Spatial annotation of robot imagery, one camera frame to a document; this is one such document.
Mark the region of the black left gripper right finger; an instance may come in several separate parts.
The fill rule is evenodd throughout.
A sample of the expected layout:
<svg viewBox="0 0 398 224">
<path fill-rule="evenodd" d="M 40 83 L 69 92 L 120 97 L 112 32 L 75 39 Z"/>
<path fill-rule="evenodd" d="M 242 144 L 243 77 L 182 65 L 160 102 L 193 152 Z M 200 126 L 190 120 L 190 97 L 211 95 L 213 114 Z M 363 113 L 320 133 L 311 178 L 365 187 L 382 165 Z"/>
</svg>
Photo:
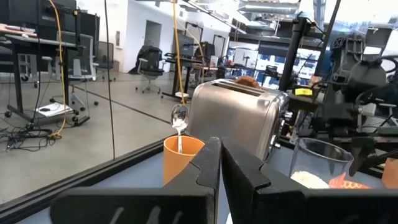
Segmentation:
<svg viewBox="0 0 398 224">
<path fill-rule="evenodd" d="M 222 172 L 234 224 L 398 224 L 398 190 L 312 190 L 223 138 Z"/>
</svg>

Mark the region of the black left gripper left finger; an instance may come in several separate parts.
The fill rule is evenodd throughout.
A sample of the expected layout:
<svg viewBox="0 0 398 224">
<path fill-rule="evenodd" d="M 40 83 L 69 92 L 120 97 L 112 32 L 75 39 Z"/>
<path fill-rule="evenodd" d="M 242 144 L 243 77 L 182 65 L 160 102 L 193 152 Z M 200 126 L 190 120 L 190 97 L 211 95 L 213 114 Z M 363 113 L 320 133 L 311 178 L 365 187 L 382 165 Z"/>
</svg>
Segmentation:
<svg viewBox="0 0 398 224">
<path fill-rule="evenodd" d="M 212 137 L 161 188 L 78 187 L 50 206 L 53 224 L 216 224 L 221 140 Z"/>
</svg>

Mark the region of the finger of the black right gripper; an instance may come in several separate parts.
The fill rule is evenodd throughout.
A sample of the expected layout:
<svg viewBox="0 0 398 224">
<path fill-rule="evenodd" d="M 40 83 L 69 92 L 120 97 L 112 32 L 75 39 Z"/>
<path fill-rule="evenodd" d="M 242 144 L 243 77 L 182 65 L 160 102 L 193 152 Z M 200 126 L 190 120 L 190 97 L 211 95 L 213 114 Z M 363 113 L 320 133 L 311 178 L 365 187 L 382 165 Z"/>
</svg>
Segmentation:
<svg viewBox="0 0 398 224">
<path fill-rule="evenodd" d="M 349 176 L 353 177 L 369 155 L 376 153 L 375 140 L 372 137 L 356 137 L 351 140 L 351 154 L 354 161 L 349 168 Z"/>
<path fill-rule="evenodd" d="M 376 167 L 381 164 L 385 164 L 387 158 L 398 159 L 398 149 L 395 149 L 390 152 L 386 152 L 381 155 L 369 156 L 362 164 L 363 168 L 371 168 Z"/>
</svg>

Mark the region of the clear glass tumbler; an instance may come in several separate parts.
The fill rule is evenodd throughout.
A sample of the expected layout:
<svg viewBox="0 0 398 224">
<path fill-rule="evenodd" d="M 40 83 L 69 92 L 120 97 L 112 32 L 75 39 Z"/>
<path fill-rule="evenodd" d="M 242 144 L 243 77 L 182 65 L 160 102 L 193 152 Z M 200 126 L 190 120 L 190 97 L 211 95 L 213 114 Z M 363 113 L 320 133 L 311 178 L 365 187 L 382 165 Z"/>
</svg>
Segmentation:
<svg viewBox="0 0 398 224">
<path fill-rule="evenodd" d="M 298 138 L 289 177 L 309 189 L 333 189 L 343 183 L 353 155 L 328 142 Z"/>
</svg>

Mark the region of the orange plastic cup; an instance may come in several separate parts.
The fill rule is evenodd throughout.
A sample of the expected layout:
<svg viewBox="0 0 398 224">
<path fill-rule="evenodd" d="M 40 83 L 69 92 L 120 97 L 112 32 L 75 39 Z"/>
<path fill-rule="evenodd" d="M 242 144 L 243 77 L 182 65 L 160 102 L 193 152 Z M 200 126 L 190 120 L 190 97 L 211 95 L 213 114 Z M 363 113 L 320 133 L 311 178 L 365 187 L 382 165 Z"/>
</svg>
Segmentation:
<svg viewBox="0 0 398 224">
<path fill-rule="evenodd" d="M 178 151 L 178 136 L 171 136 L 164 141 L 164 185 L 176 177 L 196 156 L 205 143 L 191 136 L 181 136 L 182 153 Z"/>
</svg>

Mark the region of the silver metal spoon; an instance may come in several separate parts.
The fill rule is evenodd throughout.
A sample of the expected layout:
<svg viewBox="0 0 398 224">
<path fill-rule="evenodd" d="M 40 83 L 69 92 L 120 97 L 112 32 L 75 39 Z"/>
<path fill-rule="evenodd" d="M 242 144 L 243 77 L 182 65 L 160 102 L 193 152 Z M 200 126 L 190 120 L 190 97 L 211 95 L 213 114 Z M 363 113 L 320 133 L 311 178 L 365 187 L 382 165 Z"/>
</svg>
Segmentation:
<svg viewBox="0 0 398 224">
<path fill-rule="evenodd" d="M 183 152 L 182 147 L 182 131 L 188 126 L 189 110 L 183 104 L 177 104 L 173 107 L 171 113 L 171 125 L 177 131 L 178 134 L 178 153 Z"/>
</svg>

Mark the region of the stainless steel toaster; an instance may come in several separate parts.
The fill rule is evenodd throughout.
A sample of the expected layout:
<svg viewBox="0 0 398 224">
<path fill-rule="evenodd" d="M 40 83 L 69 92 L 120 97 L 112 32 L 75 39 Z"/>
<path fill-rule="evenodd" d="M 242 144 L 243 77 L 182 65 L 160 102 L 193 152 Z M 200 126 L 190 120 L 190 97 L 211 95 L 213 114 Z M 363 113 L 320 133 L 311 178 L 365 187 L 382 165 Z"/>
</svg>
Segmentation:
<svg viewBox="0 0 398 224">
<path fill-rule="evenodd" d="M 202 141 L 229 138 L 265 161 L 280 137 L 288 105 L 283 91 L 213 80 L 195 88 L 186 133 Z"/>
</svg>

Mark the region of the black office chair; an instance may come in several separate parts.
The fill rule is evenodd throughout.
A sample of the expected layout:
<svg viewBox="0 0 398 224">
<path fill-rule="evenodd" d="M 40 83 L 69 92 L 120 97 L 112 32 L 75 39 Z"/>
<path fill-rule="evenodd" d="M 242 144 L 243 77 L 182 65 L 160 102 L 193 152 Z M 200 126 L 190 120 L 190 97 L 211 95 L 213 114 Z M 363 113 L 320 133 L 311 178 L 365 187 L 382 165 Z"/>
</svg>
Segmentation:
<svg viewBox="0 0 398 224">
<path fill-rule="evenodd" d="M 156 93 L 159 95 L 161 88 L 152 83 L 152 80 L 156 80 L 161 77 L 164 73 L 164 65 L 160 66 L 163 62 L 162 51 L 158 47 L 151 45 L 143 45 L 137 55 L 136 62 L 136 73 L 143 76 L 148 84 L 143 87 L 141 92 L 151 91 L 156 89 Z"/>
</svg>

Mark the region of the black standing desk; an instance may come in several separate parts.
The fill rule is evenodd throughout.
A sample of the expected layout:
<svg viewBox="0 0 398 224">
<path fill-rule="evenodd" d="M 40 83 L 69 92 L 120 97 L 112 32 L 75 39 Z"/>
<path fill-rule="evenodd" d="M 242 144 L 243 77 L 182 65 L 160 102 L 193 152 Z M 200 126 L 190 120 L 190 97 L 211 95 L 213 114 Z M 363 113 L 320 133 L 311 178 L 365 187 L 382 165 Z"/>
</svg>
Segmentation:
<svg viewBox="0 0 398 224">
<path fill-rule="evenodd" d="M 175 65 L 175 71 L 173 77 L 172 92 L 171 93 L 162 92 L 161 97 L 163 98 L 164 96 L 168 96 L 171 98 L 181 100 L 182 95 L 184 95 L 184 97 L 190 99 L 190 96 L 188 94 L 188 87 L 189 87 L 188 83 L 190 81 L 190 72 L 193 69 L 193 66 L 199 65 L 200 62 L 198 60 L 192 60 L 189 58 L 181 58 L 180 59 L 181 65 L 178 65 L 176 54 L 166 53 L 165 56 L 166 56 L 165 61 L 167 63 Z M 185 76 L 185 80 L 182 81 L 182 83 L 180 83 L 178 79 L 178 69 L 182 70 L 182 68 L 187 69 L 187 74 Z"/>
</svg>

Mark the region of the grey office chair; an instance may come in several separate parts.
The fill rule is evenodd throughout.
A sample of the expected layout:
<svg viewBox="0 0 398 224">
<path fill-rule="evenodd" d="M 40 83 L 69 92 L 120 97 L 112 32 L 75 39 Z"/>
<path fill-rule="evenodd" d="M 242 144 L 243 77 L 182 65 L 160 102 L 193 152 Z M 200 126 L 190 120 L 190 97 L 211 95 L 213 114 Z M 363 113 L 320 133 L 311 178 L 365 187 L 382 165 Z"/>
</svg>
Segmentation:
<svg viewBox="0 0 398 224">
<path fill-rule="evenodd" d="M 62 31 L 62 42 L 67 42 L 75 44 L 75 33 Z M 86 110 L 85 103 L 79 99 L 75 94 L 75 85 L 89 80 L 96 80 L 96 70 L 94 63 L 94 37 L 87 34 L 80 34 L 80 44 L 82 46 L 81 53 L 77 50 L 68 49 L 68 80 L 69 85 L 72 87 L 72 92 L 70 93 L 71 103 L 74 105 L 79 103 L 80 111 Z M 59 54 L 55 57 L 54 67 L 52 72 L 54 72 L 55 79 L 61 79 L 61 68 L 59 66 L 60 58 Z"/>
</svg>

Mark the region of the black rolling desk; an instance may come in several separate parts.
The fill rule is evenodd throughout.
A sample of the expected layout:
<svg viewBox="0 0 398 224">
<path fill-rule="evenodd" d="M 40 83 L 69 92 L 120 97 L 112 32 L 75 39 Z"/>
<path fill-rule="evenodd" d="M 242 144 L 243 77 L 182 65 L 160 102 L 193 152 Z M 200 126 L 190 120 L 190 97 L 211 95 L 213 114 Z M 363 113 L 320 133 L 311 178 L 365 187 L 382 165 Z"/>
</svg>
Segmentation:
<svg viewBox="0 0 398 224">
<path fill-rule="evenodd" d="M 12 50 L 12 62 L 13 62 L 13 73 L 14 73 L 14 86 L 16 91 L 16 105 L 7 105 L 7 111 L 12 112 L 23 118 L 30 123 L 44 122 L 46 118 L 39 115 L 36 110 L 33 110 L 32 114 L 24 113 L 23 101 L 22 101 L 22 87 L 21 87 L 21 76 L 19 72 L 19 54 L 27 55 L 44 55 L 44 56 L 56 56 L 61 54 L 62 60 L 62 82 L 63 82 L 63 94 L 65 95 L 64 103 L 69 104 L 69 76 L 68 76 L 68 51 L 75 50 L 81 52 L 85 47 L 82 45 L 71 44 L 68 42 L 59 42 L 56 40 L 48 40 L 33 37 L 23 37 L 21 35 L 6 34 L 6 41 L 0 41 L 0 46 Z"/>
</svg>

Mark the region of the black table frame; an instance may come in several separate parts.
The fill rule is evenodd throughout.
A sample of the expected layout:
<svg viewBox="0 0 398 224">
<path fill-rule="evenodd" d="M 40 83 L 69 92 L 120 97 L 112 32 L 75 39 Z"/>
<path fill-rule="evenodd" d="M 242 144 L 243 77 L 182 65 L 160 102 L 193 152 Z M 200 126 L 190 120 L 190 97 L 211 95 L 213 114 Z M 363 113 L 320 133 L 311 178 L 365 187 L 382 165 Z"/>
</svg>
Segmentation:
<svg viewBox="0 0 398 224">
<path fill-rule="evenodd" d="M 0 205 L 0 224 L 52 224 L 51 202 L 75 187 L 160 187 L 162 151 L 163 140 L 159 140 Z"/>
</svg>

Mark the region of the black frame post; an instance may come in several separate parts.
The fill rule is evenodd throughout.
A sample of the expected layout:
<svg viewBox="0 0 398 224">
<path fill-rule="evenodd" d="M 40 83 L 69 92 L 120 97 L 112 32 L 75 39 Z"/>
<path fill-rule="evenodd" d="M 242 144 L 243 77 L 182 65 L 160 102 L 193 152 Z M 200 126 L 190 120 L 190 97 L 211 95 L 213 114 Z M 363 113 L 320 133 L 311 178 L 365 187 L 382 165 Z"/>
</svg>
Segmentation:
<svg viewBox="0 0 398 224">
<path fill-rule="evenodd" d="M 293 20 L 293 29 L 289 49 L 285 58 L 284 70 L 279 80 L 280 91 L 287 91 L 290 86 L 290 79 L 292 76 L 297 51 L 300 45 L 300 41 L 302 40 L 302 37 L 304 36 L 304 33 L 306 31 L 307 24 L 308 22 L 306 17 L 297 16 Z"/>
</svg>

